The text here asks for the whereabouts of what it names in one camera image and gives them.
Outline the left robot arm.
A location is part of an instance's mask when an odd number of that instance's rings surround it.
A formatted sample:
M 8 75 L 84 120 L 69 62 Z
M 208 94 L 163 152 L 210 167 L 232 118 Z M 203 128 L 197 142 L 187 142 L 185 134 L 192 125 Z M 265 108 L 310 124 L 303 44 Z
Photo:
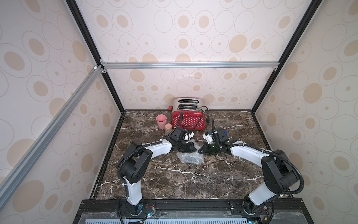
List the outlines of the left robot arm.
M 122 181 L 126 193 L 126 206 L 134 215 L 143 209 L 143 194 L 141 192 L 141 179 L 147 171 L 151 159 L 170 153 L 172 150 L 180 153 L 193 153 L 196 151 L 190 141 L 192 131 L 184 128 L 184 113 L 180 114 L 177 125 L 159 141 L 145 144 L 133 142 L 122 155 L 117 165 L 117 176 Z

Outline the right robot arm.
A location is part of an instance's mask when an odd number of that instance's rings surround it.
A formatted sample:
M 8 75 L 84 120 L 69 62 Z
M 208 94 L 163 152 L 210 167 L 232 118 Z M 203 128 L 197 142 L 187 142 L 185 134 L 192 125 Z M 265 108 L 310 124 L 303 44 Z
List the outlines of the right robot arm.
M 303 175 L 283 151 L 259 149 L 243 141 L 230 140 L 222 129 L 205 132 L 203 138 L 207 142 L 200 148 L 200 154 L 224 152 L 262 168 L 264 182 L 244 197 L 242 207 L 247 214 L 255 214 L 264 202 L 272 201 L 281 194 L 293 195 L 303 190 Z

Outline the clear bubble wrap sheet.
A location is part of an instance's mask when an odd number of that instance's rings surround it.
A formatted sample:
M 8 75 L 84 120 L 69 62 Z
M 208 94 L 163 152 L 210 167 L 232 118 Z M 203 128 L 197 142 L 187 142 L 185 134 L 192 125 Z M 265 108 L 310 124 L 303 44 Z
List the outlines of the clear bubble wrap sheet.
M 176 153 L 177 157 L 182 163 L 190 163 L 195 165 L 201 165 L 204 162 L 204 155 L 199 154 L 198 150 L 200 149 L 199 144 L 195 140 L 190 140 L 195 147 L 195 151 L 188 154 L 188 153 Z

